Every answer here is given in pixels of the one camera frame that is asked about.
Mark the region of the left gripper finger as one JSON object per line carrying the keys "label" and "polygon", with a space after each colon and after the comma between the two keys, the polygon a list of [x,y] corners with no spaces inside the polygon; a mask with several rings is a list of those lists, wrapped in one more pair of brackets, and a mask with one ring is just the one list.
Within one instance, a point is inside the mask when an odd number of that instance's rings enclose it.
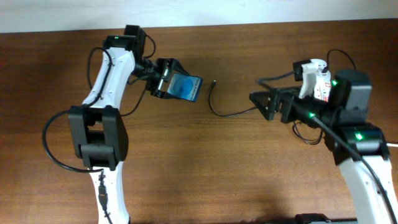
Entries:
{"label": "left gripper finger", "polygon": [[180,97],[177,97],[167,91],[162,91],[161,88],[166,83],[165,80],[160,79],[158,82],[153,82],[150,84],[150,94],[154,97],[161,99],[176,99],[180,100]]}
{"label": "left gripper finger", "polygon": [[168,71],[166,72],[166,81],[169,82],[172,79],[173,73],[181,73],[183,75],[190,75],[182,66],[179,60],[176,58],[169,58],[167,64]]}

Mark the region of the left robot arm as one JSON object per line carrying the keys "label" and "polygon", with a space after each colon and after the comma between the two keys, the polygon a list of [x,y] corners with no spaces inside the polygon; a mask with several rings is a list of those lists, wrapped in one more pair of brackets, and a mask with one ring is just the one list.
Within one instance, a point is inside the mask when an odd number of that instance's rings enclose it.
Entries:
{"label": "left robot arm", "polygon": [[73,146],[84,171],[92,179],[99,223],[130,223],[123,190],[123,164],[129,137],[120,112],[121,101],[131,76],[146,83],[152,96],[179,99],[162,90],[174,75],[187,75],[175,58],[151,62],[143,55],[147,34],[139,26],[127,25],[124,34],[109,35],[100,50],[103,62],[89,95],[68,112]]}

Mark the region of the blue Samsung Galaxy smartphone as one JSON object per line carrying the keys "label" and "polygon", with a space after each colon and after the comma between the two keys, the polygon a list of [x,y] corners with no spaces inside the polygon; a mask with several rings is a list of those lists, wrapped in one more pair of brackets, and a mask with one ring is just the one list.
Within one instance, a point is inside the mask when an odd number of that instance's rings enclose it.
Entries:
{"label": "blue Samsung Galaxy smartphone", "polygon": [[175,73],[167,93],[182,100],[196,102],[203,79],[200,77]]}

